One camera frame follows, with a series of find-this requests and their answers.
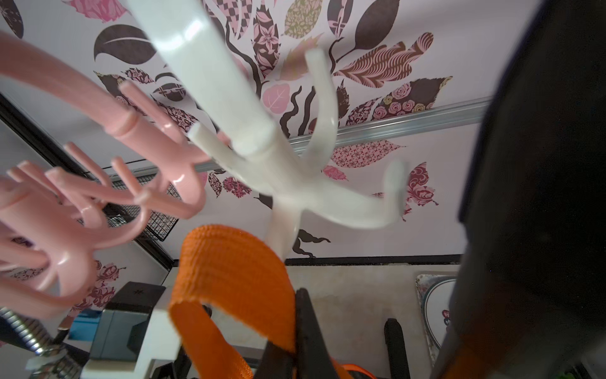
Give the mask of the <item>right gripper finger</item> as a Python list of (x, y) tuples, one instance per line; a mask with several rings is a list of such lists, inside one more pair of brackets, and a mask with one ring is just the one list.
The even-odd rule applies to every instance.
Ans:
[(254, 377), (257, 379), (337, 379), (339, 377), (320, 331), (309, 292), (295, 295), (295, 347), (289, 353), (268, 342)]

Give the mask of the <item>bright orange waist bag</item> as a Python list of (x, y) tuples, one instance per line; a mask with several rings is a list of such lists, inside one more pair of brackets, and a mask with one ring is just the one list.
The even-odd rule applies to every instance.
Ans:
[[(205, 305), (294, 353), (296, 292), (282, 260), (257, 237), (233, 227), (206, 225), (189, 232), (183, 242), (169, 314), (201, 378), (255, 378), (256, 370), (227, 343)], [(331, 360), (338, 378), (372, 376), (358, 366)]]

